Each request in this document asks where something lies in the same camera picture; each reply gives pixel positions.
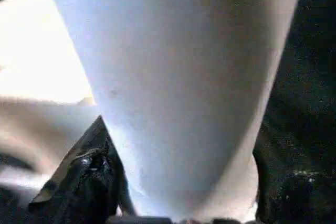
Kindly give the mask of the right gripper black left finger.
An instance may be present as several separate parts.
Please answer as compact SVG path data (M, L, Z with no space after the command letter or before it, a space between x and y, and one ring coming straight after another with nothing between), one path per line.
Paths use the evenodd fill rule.
M124 170L101 116L65 155L29 203L29 223L136 223L117 216Z

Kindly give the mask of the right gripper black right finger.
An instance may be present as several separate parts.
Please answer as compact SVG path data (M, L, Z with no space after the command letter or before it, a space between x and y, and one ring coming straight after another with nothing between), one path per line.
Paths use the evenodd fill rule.
M260 130L257 219L262 223L335 223L335 171L315 164L287 136Z

